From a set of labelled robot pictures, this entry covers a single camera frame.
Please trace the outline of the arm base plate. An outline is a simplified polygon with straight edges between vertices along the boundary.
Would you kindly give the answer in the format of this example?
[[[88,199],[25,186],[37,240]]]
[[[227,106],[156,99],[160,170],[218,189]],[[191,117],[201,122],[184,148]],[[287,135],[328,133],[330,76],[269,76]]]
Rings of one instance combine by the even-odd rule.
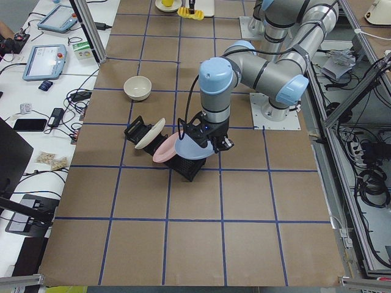
[[[262,93],[250,94],[253,127],[258,130],[300,131],[297,110],[276,109],[269,104],[269,98]]]
[[[239,26],[244,40],[261,40],[265,31],[263,22],[252,16],[239,17]]]

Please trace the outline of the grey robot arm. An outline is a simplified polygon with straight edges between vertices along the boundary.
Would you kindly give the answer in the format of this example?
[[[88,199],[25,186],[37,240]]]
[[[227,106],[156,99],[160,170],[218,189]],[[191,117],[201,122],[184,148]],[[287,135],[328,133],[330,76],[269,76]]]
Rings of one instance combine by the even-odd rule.
[[[232,90],[244,84],[268,100],[270,120],[281,121],[308,86],[305,72],[320,44],[336,25],[337,1],[257,1],[253,17],[264,25],[265,50],[237,41],[220,57],[201,63],[198,78],[202,111],[199,120],[178,120],[176,148],[193,142],[215,153],[229,150]]]

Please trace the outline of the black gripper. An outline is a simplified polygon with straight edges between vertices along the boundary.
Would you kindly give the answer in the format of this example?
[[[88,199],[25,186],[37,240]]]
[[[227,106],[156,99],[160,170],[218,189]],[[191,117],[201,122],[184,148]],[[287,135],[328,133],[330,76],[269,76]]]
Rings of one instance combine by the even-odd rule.
[[[229,118],[220,123],[206,120],[206,113],[199,112],[185,124],[185,133],[198,146],[205,148],[210,143],[215,153],[227,151],[235,144],[228,137]]]

